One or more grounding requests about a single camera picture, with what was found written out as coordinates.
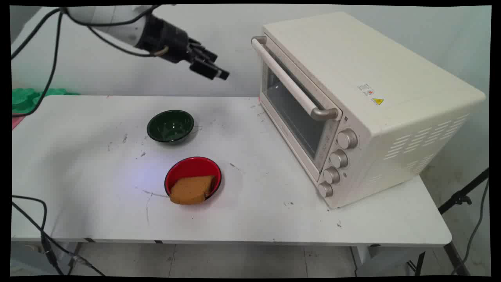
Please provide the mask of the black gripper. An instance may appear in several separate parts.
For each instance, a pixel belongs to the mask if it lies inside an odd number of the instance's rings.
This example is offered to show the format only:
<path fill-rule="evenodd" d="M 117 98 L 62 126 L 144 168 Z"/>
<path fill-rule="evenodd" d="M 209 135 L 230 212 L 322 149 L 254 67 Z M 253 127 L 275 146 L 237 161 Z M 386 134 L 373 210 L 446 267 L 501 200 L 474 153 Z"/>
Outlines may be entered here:
<path fill-rule="evenodd" d="M 213 64 L 218 58 L 215 53 L 199 41 L 189 38 L 186 31 L 152 14 L 146 16 L 142 34 L 135 47 L 152 54 L 168 47 L 168 51 L 160 55 L 161 58 L 172 63 L 193 61 L 190 70 L 210 80 L 227 80 L 230 75 L 228 71 Z"/>

